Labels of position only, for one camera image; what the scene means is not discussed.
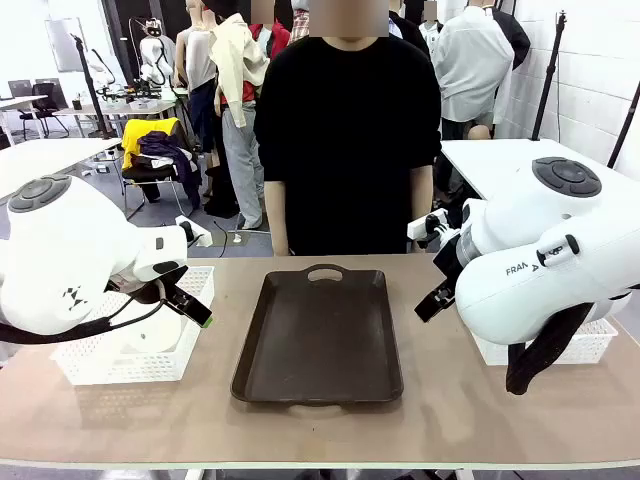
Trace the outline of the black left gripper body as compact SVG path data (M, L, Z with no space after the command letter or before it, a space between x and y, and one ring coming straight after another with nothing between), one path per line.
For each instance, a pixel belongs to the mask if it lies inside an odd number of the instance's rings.
M107 290L127 295L139 303L157 303L167 300L168 285L171 274L161 275L151 281L125 281L123 278L111 278L107 282Z

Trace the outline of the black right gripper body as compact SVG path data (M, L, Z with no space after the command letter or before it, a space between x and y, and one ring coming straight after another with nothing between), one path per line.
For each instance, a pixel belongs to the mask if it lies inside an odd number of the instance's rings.
M471 244L460 233L447 240L434 257L434 265L445 276L446 285L454 289L466 265L471 261Z

